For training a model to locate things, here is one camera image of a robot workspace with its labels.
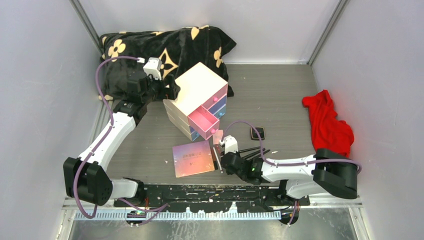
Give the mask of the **black long makeup brush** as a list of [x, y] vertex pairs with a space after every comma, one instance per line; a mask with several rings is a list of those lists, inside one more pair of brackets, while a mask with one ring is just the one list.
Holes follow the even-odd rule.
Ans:
[[[271, 151], [270, 149], [267, 149], [267, 150], [263, 151], [263, 155], [266, 155], [270, 151]], [[258, 159], [258, 158], [262, 158], [262, 154], [261, 153], [259, 153], [255, 157], [253, 157], [253, 159]]]

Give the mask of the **small pink drawer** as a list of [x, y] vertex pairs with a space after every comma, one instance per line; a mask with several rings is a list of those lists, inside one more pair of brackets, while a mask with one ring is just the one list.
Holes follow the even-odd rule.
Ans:
[[220, 120], [202, 105], [188, 115], [190, 126], [205, 140], [219, 130]]

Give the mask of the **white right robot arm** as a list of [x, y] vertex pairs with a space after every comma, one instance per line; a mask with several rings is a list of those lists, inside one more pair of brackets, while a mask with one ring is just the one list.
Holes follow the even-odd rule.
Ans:
[[361, 167], [355, 161], [326, 148], [315, 154], [292, 159], [246, 159], [229, 152], [220, 159], [229, 175], [253, 184], [280, 182], [277, 198], [283, 205], [291, 205], [303, 197], [329, 193], [341, 199], [356, 199], [358, 174]]

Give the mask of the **black square compact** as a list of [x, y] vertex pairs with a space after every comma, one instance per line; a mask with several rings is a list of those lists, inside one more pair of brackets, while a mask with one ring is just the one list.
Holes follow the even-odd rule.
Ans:
[[250, 128], [250, 139], [253, 141], [264, 140], [266, 138], [265, 128], [262, 126], [255, 126]]

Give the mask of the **holographic eyeshadow palette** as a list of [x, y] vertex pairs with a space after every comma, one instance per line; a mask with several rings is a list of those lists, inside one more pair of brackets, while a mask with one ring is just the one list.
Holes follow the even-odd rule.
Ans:
[[211, 146], [207, 140], [172, 148], [175, 176], [192, 176], [215, 170]]

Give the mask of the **silver lip pencil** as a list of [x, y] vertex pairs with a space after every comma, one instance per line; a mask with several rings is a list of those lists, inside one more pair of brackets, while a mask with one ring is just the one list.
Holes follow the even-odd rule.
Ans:
[[223, 171], [223, 168], [221, 166], [221, 156], [217, 155], [217, 152], [216, 152], [214, 146], [213, 146], [213, 152], [214, 152], [214, 155], [215, 155], [215, 161], [216, 161], [217, 167], [218, 167], [220, 173], [223, 174], [224, 171]]

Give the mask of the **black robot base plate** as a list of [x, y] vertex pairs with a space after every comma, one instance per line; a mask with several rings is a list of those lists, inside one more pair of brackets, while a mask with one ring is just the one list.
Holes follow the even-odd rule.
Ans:
[[146, 184], [142, 197], [129, 202], [152, 209], [167, 205], [165, 210], [171, 213], [225, 213], [232, 205], [238, 213], [264, 213], [295, 203], [280, 186], [192, 184]]

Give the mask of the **black floral plush blanket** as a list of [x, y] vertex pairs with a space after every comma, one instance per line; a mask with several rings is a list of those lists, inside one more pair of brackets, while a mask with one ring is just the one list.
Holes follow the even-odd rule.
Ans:
[[126, 57], [159, 58], [164, 79], [178, 78], [197, 63], [202, 63], [228, 81], [227, 66], [222, 57], [237, 43], [218, 27], [182, 27], [171, 31], [117, 32], [99, 38], [104, 79], [101, 91], [105, 96], [122, 100], [127, 96], [127, 77], [143, 67]]

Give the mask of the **black thin makeup brush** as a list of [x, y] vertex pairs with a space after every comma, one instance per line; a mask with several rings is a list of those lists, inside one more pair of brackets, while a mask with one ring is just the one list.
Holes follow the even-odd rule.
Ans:
[[241, 149], [238, 152], [239, 153], [246, 153], [246, 152], [251, 152], [251, 151], [255, 151], [255, 150], [259, 150], [260, 151], [261, 147], [260, 146], [256, 146], [256, 147], [250, 147], [250, 148], [246, 148], [246, 149]]

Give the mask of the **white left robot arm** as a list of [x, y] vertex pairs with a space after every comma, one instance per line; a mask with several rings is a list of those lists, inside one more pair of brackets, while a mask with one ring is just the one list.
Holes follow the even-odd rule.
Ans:
[[107, 167], [123, 142], [147, 113], [151, 102], [175, 100], [180, 91], [171, 74], [163, 80], [137, 71], [127, 80], [129, 97], [120, 100], [112, 110], [109, 124], [94, 142], [77, 158], [68, 157], [63, 164], [65, 191], [68, 197], [103, 206], [109, 200], [124, 199], [138, 207], [147, 194], [140, 180], [124, 177], [110, 179]]

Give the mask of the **red cloth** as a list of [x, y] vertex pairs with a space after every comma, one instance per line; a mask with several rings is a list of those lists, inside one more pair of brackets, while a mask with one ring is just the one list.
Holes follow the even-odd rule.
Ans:
[[354, 133], [346, 121], [337, 119], [338, 113], [329, 92], [324, 89], [314, 96], [305, 96], [301, 103], [308, 110], [314, 149], [329, 149], [348, 158], [355, 140]]

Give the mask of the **black fan makeup brush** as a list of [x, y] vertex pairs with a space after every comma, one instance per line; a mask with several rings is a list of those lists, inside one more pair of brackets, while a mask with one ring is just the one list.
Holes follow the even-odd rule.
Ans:
[[257, 151], [254, 151], [252, 153], [245, 155], [243, 158], [248, 160], [248, 161], [253, 160], [253, 157], [257, 156], [259, 153], [262, 153], [265, 150], [266, 150], [265, 148], [262, 148], [261, 150], [257, 150]]

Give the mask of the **white pink drawer organizer box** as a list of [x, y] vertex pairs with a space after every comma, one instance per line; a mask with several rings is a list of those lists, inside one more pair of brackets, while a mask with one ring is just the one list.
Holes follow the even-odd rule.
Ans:
[[192, 142], [201, 137], [191, 126], [188, 115], [199, 106], [220, 118], [226, 113], [228, 82], [201, 62], [179, 76], [176, 100], [163, 100], [168, 119]]

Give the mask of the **small pink card packet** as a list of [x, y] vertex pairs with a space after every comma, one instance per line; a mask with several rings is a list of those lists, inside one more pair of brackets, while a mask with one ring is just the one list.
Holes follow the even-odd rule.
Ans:
[[216, 130], [212, 135], [213, 145], [219, 145], [224, 135], [224, 131], [222, 129]]

